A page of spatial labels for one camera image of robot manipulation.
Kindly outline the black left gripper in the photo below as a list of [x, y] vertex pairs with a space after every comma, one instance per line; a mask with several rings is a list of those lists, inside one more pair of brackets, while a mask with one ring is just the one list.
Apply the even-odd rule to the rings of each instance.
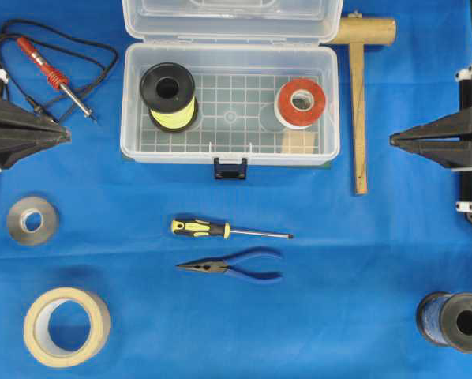
[[[0, 97], [8, 74], [0, 68]], [[45, 115], [36, 115], [0, 98], [0, 171], [36, 152], [71, 141], [70, 132]]]

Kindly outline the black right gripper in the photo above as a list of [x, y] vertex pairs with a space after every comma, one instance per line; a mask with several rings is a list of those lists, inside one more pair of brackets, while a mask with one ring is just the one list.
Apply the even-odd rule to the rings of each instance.
[[467, 137], [472, 140], [472, 65], [455, 75], [459, 109], [454, 114], [389, 137], [390, 145], [432, 160], [459, 174], [458, 212], [472, 213], [472, 141], [422, 140]]

